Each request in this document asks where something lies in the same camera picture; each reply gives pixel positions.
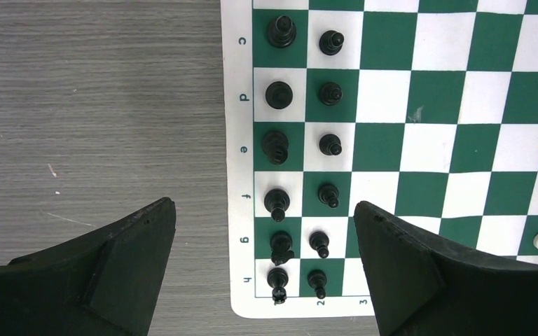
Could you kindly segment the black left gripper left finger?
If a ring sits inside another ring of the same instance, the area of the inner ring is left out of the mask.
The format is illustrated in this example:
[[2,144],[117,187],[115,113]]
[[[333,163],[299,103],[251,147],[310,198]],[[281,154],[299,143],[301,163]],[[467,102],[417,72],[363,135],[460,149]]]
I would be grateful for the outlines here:
[[176,232],[163,197],[0,265],[0,335],[146,335]]

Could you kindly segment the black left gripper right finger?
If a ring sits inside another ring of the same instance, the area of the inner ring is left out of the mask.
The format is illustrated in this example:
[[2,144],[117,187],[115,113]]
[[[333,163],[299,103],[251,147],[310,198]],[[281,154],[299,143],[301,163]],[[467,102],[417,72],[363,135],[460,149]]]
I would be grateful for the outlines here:
[[381,335],[538,335],[538,265],[458,244],[367,201],[354,224]]

